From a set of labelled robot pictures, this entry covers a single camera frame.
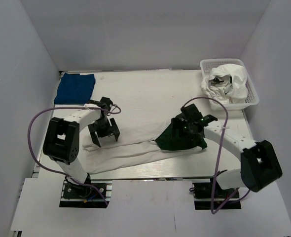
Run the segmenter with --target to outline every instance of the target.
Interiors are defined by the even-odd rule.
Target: white cloth
[[[224,82],[211,85],[211,80],[215,77]],[[200,88],[206,95],[223,104],[245,103],[248,95],[248,89],[245,86],[247,77],[247,71],[244,67],[235,64],[224,64],[217,68],[212,68],[210,74],[203,78]]]
[[[92,143],[90,135],[83,139],[86,160],[83,166],[90,174],[123,167],[150,163],[162,159],[194,154],[201,151],[195,147],[185,151],[163,151],[155,139],[168,127],[170,121],[151,123],[138,127],[120,129],[118,142],[114,137],[100,138],[101,148]]]

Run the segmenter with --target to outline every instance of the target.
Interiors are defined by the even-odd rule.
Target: green fabric
[[[192,139],[180,138],[176,136],[172,139],[172,125],[170,124],[164,132],[155,140],[161,150],[166,151],[181,151],[188,150],[194,147],[207,147],[204,138],[197,134]]]

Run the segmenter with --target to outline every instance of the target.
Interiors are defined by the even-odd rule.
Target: cloth
[[[245,84],[248,75],[244,67],[235,64],[224,64],[212,68],[210,74],[203,78],[200,88],[209,97],[223,104],[245,103],[248,89]],[[214,79],[223,82],[213,83]]]
[[[201,147],[184,151],[163,151],[155,139],[169,126],[170,121],[151,123],[120,129],[118,142],[114,137],[100,138],[101,148],[92,143],[91,136],[83,138],[86,160],[82,161],[86,172],[101,173],[123,167],[150,163],[162,159],[195,154]]]
[[[83,105],[91,99],[94,85],[94,74],[80,75],[65,73],[58,86],[54,103],[56,105]]]

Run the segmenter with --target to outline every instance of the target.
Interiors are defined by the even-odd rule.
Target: laundry basket
[[[205,59],[200,62],[201,72],[203,77],[208,76],[212,68],[217,68],[223,64],[236,64],[240,66],[244,66],[244,63],[240,59],[233,58],[222,58],[222,59]],[[227,104],[224,105],[227,110],[242,110],[250,105],[256,105],[259,103],[259,98],[251,81],[250,75],[247,72],[248,78],[246,82],[246,88],[248,89],[248,95],[246,97],[245,103],[243,104]],[[210,107],[212,110],[222,110],[223,108],[217,104],[216,102],[210,100]]]

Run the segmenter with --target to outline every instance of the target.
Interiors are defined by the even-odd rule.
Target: plastic basket
[[[237,64],[240,66],[244,66],[244,63],[240,59],[233,58],[223,58],[223,59],[205,59],[200,62],[201,72],[203,77],[208,76],[212,68],[217,68],[223,64]],[[227,104],[224,105],[228,110],[242,110],[250,105],[256,105],[259,103],[258,95],[253,86],[252,80],[250,78],[249,73],[247,72],[248,78],[246,82],[246,88],[248,89],[248,96],[246,97],[245,103],[243,104]],[[222,110],[222,107],[210,100],[210,107],[212,110]]]

